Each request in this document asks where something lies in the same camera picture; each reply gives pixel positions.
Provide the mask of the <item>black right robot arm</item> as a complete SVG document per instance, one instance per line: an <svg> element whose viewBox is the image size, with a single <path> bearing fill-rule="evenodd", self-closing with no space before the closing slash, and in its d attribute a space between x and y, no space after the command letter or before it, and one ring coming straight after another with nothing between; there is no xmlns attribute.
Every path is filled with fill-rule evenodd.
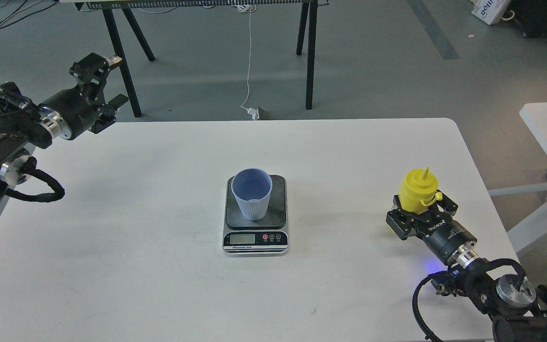
<svg viewBox="0 0 547 342"><path fill-rule="evenodd" d="M417 237L446 266L427 275L412 296L413 316L426 340L439 341L418 306L421 288L431 283L439 296L467 297L489 316L496 342L547 342L547 285L533 286L512 258L487 260L475 253L477 238L453 217L458 206L437 190L422 213L408 211L393 197L386 222L401 240Z"/></svg>

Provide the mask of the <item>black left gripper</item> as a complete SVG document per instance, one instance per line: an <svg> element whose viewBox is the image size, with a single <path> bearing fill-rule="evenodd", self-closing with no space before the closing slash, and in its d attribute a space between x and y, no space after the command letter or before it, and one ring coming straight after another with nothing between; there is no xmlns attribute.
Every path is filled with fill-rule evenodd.
<svg viewBox="0 0 547 342"><path fill-rule="evenodd" d="M109 72L124 64L120 56L103 57L90 53L76 61L69 73L76 80L76 87L59 91L38 106L40 124L52 139L68 141L84 132L97 134L113 125L115 115L129 98L116 95L104 103L104 87Z"/></svg>

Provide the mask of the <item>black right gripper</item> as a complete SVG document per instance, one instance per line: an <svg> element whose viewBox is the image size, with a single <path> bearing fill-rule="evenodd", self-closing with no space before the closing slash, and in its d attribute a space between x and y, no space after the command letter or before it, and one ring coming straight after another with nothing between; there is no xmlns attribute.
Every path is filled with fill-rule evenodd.
<svg viewBox="0 0 547 342"><path fill-rule="evenodd" d="M418 220L421 213L404 210L399 195L394 195L386 223L399 239L417 237L445 266L453 266L461 253L474 249L478 240L454 220L458 205L453 200L440 190L435 192L434 199L433 217L421 221Z"/></svg>

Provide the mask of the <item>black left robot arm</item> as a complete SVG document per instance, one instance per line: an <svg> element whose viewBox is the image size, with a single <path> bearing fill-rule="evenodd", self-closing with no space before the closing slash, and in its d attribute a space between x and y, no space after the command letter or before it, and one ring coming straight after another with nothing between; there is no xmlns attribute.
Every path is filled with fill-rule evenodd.
<svg viewBox="0 0 547 342"><path fill-rule="evenodd" d="M63 198L65 189L37 168L26 145L47 149L55 138L71 141L114 124L128 97L117 95L107 102L104 87L109 72L123 64L122 57L90 53L70 67L76 85L40 104L23 96L14 82L0 85L0 202L4 197L33 203Z"/></svg>

